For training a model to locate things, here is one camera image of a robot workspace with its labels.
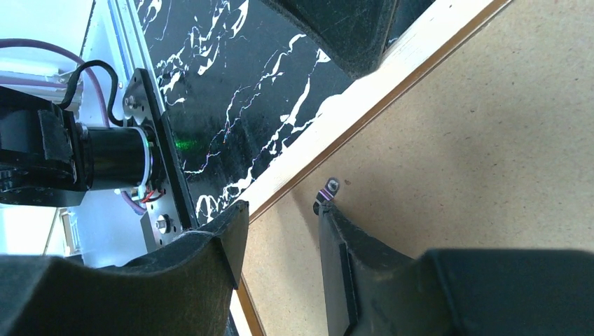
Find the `cardboard surface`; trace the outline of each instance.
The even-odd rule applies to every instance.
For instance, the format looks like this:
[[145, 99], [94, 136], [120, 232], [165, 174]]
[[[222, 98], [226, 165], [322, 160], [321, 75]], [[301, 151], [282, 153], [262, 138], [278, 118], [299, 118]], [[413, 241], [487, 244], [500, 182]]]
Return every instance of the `cardboard surface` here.
[[594, 250], [592, 13], [514, 1], [252, 223], [243, 272], [267, 334], [327, 334], [311, 206], [330, 176], [341, 210], [409, 256]]

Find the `cylindrical motor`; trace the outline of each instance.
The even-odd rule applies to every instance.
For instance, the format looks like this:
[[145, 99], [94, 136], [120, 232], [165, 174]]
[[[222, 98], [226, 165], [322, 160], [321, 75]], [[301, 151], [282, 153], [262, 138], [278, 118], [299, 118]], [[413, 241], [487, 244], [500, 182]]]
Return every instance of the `cylindrical motor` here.
[[146, 184], [152, 159], [149, 142], [142, 129], [89, 127], [84, 138], [88, 149], [91, 190]]

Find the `wooden frame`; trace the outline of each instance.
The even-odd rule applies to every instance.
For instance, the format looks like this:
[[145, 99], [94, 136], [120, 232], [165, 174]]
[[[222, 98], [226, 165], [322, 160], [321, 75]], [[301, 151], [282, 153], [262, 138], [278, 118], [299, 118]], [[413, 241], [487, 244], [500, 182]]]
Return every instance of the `wooden frame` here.
[[[329, 97], [318, 119], [240, 196], [258, 218], [513, 0], [437, 0], [385, 53], [380, 68]], [[238, 291], [253, 335], [265, 335], [246, 281]]]

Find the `marble countertop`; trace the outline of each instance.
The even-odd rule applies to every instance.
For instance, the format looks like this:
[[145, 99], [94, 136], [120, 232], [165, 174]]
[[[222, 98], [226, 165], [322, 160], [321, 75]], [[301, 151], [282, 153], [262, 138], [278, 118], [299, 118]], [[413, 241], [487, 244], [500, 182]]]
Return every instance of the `marble countertop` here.
[[[135, 1], [180, 167], [205, 224], [352, 80], [257, 0]], [[387, 46], [400, 30], [393, 27]]]

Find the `black cable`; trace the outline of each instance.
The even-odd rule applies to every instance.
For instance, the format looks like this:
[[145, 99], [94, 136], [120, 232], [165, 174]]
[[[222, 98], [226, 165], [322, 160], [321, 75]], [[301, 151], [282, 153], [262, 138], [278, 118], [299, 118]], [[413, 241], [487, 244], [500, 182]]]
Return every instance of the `black cable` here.
[[111, 90], [109, 92], [109, 100], [107, 101], [107, 117], [109, 118], [109, 121], [115, 126], [123, 127], [124, 120], [118, 120], [115, 116], [113, 116], [113, 104], [116, 102], [116, 93], [118, 91], [118, 74], [116, 74], [116, 71], [113, 70], [111, 65], [107, 64], [106, 62], [99, 61], [98, 59], [84, 62], [72, 72], [72, 75], [70, 75], [70, 79], [68, 80], [64, 99], [58, 104], [58, 106], [61, 109], [67, 109], [68, 106], [70, 106], [70, 103], [72, 103], [72, 99], [74, 98], [74, 94], [76, 93], [78, 79], [81, 77], [83, 70], [89, 67], [101, 67], [105, 69], [105, 71], [107, 71], [111, 77]]

